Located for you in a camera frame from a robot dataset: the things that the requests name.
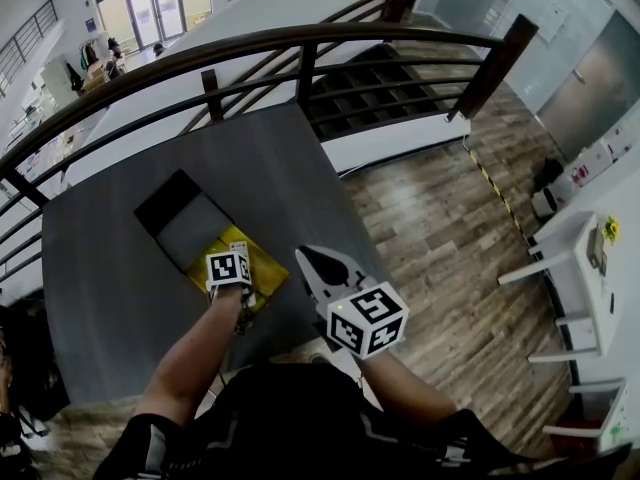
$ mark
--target black railing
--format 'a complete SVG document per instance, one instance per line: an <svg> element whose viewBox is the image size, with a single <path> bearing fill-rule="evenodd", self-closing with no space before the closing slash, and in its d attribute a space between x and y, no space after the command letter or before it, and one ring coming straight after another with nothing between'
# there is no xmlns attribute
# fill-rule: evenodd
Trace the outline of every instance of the black railing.
<svg viewBox="0 0 640 480"><path fill-rule="evenodd" d="M29 60L31 53L45 34L58 21L53 0L38 9L0 50L0 98L15 80L20 68Z"/></svg>
<svg viewBox="0 0 640 480"><path fill-rule="evenodd" d="M21 142L9 150L0 159L0 180L6 179L17 190L5 205L0 208L0 217L10 208L15 206L22 198L26 197L38 206L38 209L24 217L11 229L0 236L0 244L13 236L16 232L32 222L42 214L42 207L48 199L42 194L38 187L57 173L64 171L78 160L90 155L96 150L110 144L127 134L139 130L151 123L167 118L179 112L207 105L207 108L220 107L223 98L237 94L245 94L259 88L271 87L287 81L297 80L296 97L299 103L306 105L317 96L311 96L310 87L314 76L333 73L337 71L361 69L371 66L373 62L380 65L412 65L412 64L451 64L451 65L478 65L479 68L470 79L466 89L459 94L442 96L442 99L455 100L449 118L461 112L465 117L471 118L480 109L482 104L502 81L504 75L516 62L528 42L533 38L537 27L524 17L519 17L504 40L494 39L484 36L469 34L459 34L436 29L418 29L401 25L386 23L332 23L318 25L304 25L298 27L287 27L273 30L255 32L244 36L223 39L213 43L205 44L182 51L167 57L161 57L152 64L148 64L130 73L111 80L82 98L76 100L63 108L60 112L42 123L33 130ZM414 59L395 58L389 60L345 63L323 67L315 67L318 46L327 43L344 43L349 41L365 40L412 40L444 42L460 45L476 46L491 50L486 60L464 60L464 59ZM221 62L265 53L270 51L282 51L289 48L300 48L299 62L296 69L284 73L269 74L255 80L245 80L235 82L227 87L212 90L205 89L205 93L191 97L179 103L175 103L166 108L142 116L135 121L127 123L120 128L104 135L83 148L74 151L69 156L50 167L40 174L32 182L27 181L16 168L30 155L37 152L41 147L54 139L58 134L69 129L71 126L91 116L95 112L122 100L138 91L170 80L171 78L183 75L190 71L206 68ZM452 83L460 81L457 78L449 79ZM425 84L444 83L442 79L425 80ZM393 88L397 83L384 84L384 88ZM371 87L361 87L353 89L352 92L366 92L380 89L380 84ZM422 101L433 101L433 96L425 96L416 101L403 101L399 104L420 103ZM343 118L344 114L335 116ZM13 258L26 247L35 243L38 238L30 238L25 243L19 245L13 251L5 255L0 260ZM0 277L0 282L14 275L20 269L40 258L37 253L22 261L18 266L11 269L4 276Z"/></svg>

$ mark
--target yellow black caution tape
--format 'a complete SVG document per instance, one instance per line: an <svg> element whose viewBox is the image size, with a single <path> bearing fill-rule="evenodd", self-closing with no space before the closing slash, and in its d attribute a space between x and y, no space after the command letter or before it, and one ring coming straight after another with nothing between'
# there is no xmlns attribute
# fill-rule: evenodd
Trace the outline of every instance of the yellow black caution tape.
<svg viewBox="0 0 640 480"><path fill-rule="evenodd" d="M511 209L511 205L509 204L509 201L507 201L505 199L505 197L502 195L502 192L500 192L500 189L498 188L498 186L491 179L491 176L489 176L489 173L486 171L486 169L484 167L482 167L482 164L478 160L478 157L476 156L476 154L471 149L469 149L469 147L467 146L466 141L467 141L467 137L464 137L462 139L462 147L467 151L467 153L469 153L469 156L471 157L471 160L473 160L473 163L476 164L478 169L480 169L480 172L482 172L482 175L489 182L489 184L491 185L491 188L493 188L493 191L496 194L498 194L498 197L504 203L504 207L509 212L509 215L511 215L511 219L513 220L513 223L516 225L516 228L518 229L518 232L520 233L520 235L522 235L522 238L524 238L524 241L527 242L527 244L528 244L529 240L527 239L527 236L524 234L524 231L522 230L522 226L520 226L520 223L518 222L518 218L513 213L513 210Z"/></svg>

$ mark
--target gray table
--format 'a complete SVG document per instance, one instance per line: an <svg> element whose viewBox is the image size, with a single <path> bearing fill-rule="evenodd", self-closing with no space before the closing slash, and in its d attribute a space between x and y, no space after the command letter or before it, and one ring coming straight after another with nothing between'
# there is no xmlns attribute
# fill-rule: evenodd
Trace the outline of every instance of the gray table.
<svg viewBox="0 0 640 480"><path fill-rule="evenodd" d="M72 403L141 393L164 353L206 308L204 294L133 213L178 169L291 273L247 334L234 340L229 369L317 336L296 246L338 249L388 279L297 105L253 112L165 142L92 176L44 208L46 307Z"/></svg>

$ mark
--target laminate floor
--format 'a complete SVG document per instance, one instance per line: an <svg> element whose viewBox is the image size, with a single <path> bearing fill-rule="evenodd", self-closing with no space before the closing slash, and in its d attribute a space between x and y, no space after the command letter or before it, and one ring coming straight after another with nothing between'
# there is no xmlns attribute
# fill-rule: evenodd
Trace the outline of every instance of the laminate floor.
<svg viewBox="0 0 640 480"><path fill-rule="evenodd" d="M474 55L449 45L394 47L405 55ZM468 69L446 73L463 76ZM529 204L533 175L546 157L560 157L551 138L503 84L473 120L468 145L531 234L538 227ZM512 451L552 455L541 428L569 403L569 370L526 358L561 348L561 337L539 277L498 286L501 273L528 261L527 247L466 151L460 144L434 149L353 174L344 185L411 308L399 357L473 409ZM43 477L90 477L135 402L62 411L49 423L50 436L31 443Z"/></svg>

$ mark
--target doorway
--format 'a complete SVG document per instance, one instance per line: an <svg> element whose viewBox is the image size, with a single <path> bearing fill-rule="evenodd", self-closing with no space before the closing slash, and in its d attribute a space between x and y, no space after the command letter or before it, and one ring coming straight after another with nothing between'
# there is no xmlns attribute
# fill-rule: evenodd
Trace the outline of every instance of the doorway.
<svg viewBox="0 0 640 480"><path fill-rule="evenodd" d="M616 12L538 113L568 161L609 131L640 98L640 35Z"/></svg>
<svg viewBox="0 0 640 480"><path fill-rule="evenodd" d="M181 0L129 0L129 5L140 50L186 31Z"/></svg>

